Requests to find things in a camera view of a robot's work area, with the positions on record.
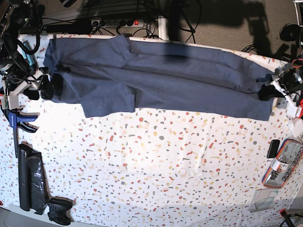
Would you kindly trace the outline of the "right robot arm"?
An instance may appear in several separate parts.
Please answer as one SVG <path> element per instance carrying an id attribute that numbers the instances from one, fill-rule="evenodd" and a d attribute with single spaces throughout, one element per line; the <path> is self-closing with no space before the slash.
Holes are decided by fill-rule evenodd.
<path id="1" fill-rule="evenodd" d="M 36 0 L 0 2 L 0 107 L 20 110 L 18 95 L 31 100 L 53 99 L 63 91 L 63 78 L 38 67 L 35 53 L 40 48 L 44 6 Z"/>

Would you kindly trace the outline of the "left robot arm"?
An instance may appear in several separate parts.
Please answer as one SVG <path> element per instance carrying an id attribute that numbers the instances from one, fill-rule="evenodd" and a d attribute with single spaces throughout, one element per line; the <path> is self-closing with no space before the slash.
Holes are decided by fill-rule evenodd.
<path id="1" fill-rule="evenodd" d="M 303 2 L 294 0 L 296 24 L 285 25 L 280 31 L 284 41 L 295 41 L 298 48 L 303 48 Z M 303 117 L 303 55 L 289 57 L 291 60 L 281 68 L 277 68 L 264 82 L 258 92 L 260 100 L 284 98 L 288 106 L 286 113 L 292 118 Z"/>

